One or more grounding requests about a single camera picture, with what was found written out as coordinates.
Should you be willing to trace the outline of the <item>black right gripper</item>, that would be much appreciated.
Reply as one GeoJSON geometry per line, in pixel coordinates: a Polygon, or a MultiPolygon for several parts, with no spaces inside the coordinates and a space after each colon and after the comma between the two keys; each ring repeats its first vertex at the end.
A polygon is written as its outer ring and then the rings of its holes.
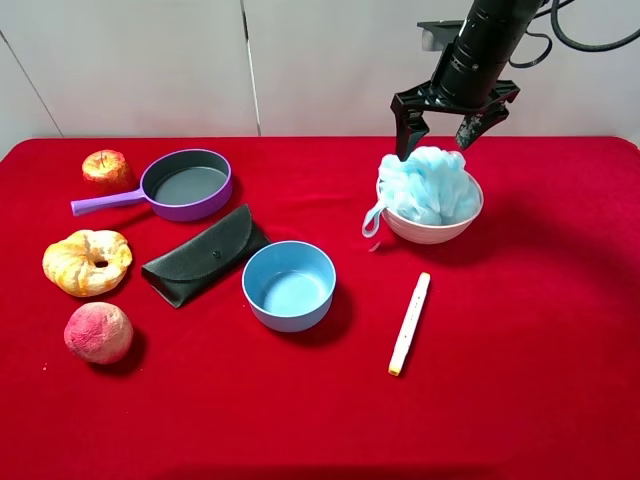
{"type": "Polygon", "coordinates": [[[396,93],[390,106],[396,124],[396,156],[406,161],[418,142],[430,132],[423,112],[464,115],[455,140],[461,150],[466,150],[508,118],[506,104],[512,103],[519,93],[520,88],[511,80],[498,80],[488,96],[475,106],[454,99],[431,81],[396,93]]]}

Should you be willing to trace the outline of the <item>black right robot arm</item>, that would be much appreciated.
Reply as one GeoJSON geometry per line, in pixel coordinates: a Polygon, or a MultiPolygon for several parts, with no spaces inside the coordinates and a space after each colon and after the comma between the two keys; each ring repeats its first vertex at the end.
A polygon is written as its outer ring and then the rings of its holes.
{"type": "Polygon", "coordinates": [[[442,54],[431,79],[396,93],[390,108],[395,116],[395,154],[404,161],[429,132],[423,114],[461,115],[456,133],[461,149],[505,121],[507,105],[519,87],[500,74],[542,1],[475,1],[465,19],[421,22],[442,54]]]}

